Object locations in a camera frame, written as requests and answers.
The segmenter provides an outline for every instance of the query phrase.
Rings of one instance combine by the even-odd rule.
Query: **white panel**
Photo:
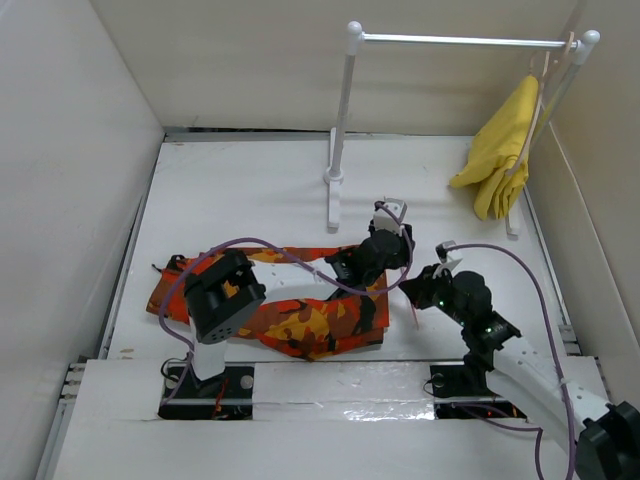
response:
[[[575,0],[92,0],[163,125],[328,131],[346,26],[371,33],[555,39]],[[349,128],[474,134],[528,53],[362,47]]]
[[[640,406],[640,385],[629,381],[640,347],[552,131],[540,138],[530,164],[529,191],[582,350],[600,358],[614,400]]]
[[[536,202],[544,202],[548,210],[545,237],[554,244],[558,273],[560,265],[564,270],[568,286],[563,289],[573,292],[571,308],[580,312],[574,316],[579,338],[589,353],[602,358],[614,396],[627,397],[636,406],[640,406],[640,386],[629,381],[628,372],[640,368],[636,341],[640,335],[640,57],[635,53],[639,16],[640,3],[632,0],[589,3],[581,28],[593,25],[602,41],[555,120],[589,216],[584,205],[576,203],[579,198],[566,203],[574,189],[557,149],[547,149],[552,155],[548,160],[540,158],[546,171],[533,172],[540,179]],[[558,183],[558,176],[566,182]],[[587,230],[589,237],[578,233]],[[575,235],[574,242],[568,241],[567,232]],[[619,295],[612,293],[616,287]]]
[[[373,202],[384,195],[408,204],[405,221],[413,225],[417,246],[411,277],[437,262],[435,246],[489,242],[520,255],[543,283],[553,322],[561,321],[531,217],[517,241],[508,239],[503,221],[481,222],[472,209],[472,189],[454,190],[448,179],[466,162],[467,137],[357,136],[345,145],[343,220],[336,234],[326,231],[328,141],[272,141],[164,144],[133,255],[109,358],[183,357],[183,344],[166,335],[157,318],[145,312],[159,280],[151,264],[171,255],[196,256],[223,241],[257,236],[277,245],[339,246],[367,235]],[[490,251],[465,251],[459,267],[485,276],[494,307],[548,351],[540,305],[522,269],[509,257]],[[395,281],[398,272],[390,272]],[[389,295],[391,326],[381,347],[358,349],[328,360],[448,360],[467,349],[458,325],[435,309],[417,312],[407,298]],[[188,334],[188,327],[171,322]],[[258,341],[233,339],[227,361],[291,360]]]
[[[591,371],[593,362],[576,359],[574,367]],[[475,420],[151,420],[159,396],[154,403],[149,393],[160,382],[153,360],[89,362],[54,479],[173,480],[208,478],[213,470],[220,478],[274,480],[336,472],[363,479],[537,478],[533,434]],[[545,440],[542,458],[547,478],[563,478],[566,456],[559,447]]]
[[[0,1],[0,478],[33,478],[162,132],[84,0]]]
[[[433,420],[426,362],[259,363],[255,420]]]

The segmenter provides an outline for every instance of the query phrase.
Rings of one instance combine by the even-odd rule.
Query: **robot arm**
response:
[[[538,354],[520,331],[495,312],[484,278],[453,276],[460,259],[438,251],[441,263],[425,267],[400,284],[414,307],[440,309],[462,327],[469,347],[465,364],[476,381],[517,405],[563,449],[568,450],[566,408],[555,365]],[[573,406],[576,472],[582,480],[640,478],[640,413],[626,402],[606,399],[567,382]]]
[[[387,199],[383,206],[376,207],[369,238],[359,246],[319,258],[304,268],[252,262],[239,250],[227,250],[207,270],[187,277],[184,296],[195,340],[196,376],[206,380],[222,373],[225,340],[238,332],[260,305],[300,298],[343,298],[373,285],[385,269],[406,267],[413,250],[411,225],[401,223],[406,205]]]

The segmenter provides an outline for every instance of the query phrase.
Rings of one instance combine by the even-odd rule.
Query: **yellow towel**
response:
[[[505,172],[515,165],[520,155],[537,95],[538,80],[532,75],[525,77],[474,137],[467,166],[449,181],[455,188],[480,183],[473,208],[482,220],[487,219],[492,206],[496,218],[504,217],[529,178],[529,152],[512,176],[506,176]]]

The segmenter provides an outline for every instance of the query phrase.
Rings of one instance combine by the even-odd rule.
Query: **orange camouflage cloth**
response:
[[[241,248],[250,260],[269,263],[289,263],[283,255],[267,248]],[[286,251],[310,262],[333,255],[340,248],[285,248]],[[198,265],[201,273],[220,258],[211,257]],[[147,312],[158,314],[162,299],[184,268],[195,259],[174,255],[161,270],[162,276],[151,294]],[[369,287],[380,290],[387,286],[386,275]],[[189,324],[187,305],[182,289],[173,296],[167,309],[168,318]],[[352,296],[331,302],[313,299],[290,300],[262,305],[241,328],[236,337],[257,339],[264,345],[291,357],[316,360],[355,348],[381,344],[384,329],[389,326],[387,295]]]

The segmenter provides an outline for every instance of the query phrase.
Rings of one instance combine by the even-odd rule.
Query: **cloth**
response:
[[[513,175],[505,173],[516,164],[525,144],[537,96],[538,80],[528,75],[474,137],[467,165],[449,181],[454,188],[480,184],[473,209],[482,220],[490,208],[496,218],[504,217],[529,178],[529,152],[524,152]]]
[[[242,248],[250,260],[270,263],[288,263],[281,254],[266,248]],[[285,248],[304,261],[332,255],[339,248]],[[205,260],[195,269],[201,273],[219,256]],[[161,270],[162,276],[151,294],[147,312],[158,314],[160,304],[180,273],[195,259],[174,255]],[[369,290],[387,286],[382,275]],[[177,322],[189,324],[187,305],[182,289],[173,296],[167,316]],[[351,296],[341,300],[322,302],[300,299],[262,305],[241,328],[236,337],[257,339],[264,345],[291,357],[316,360],[337,355],[355,348],[381,344],[384,329],[389,326],[387,295],[374,297]]]

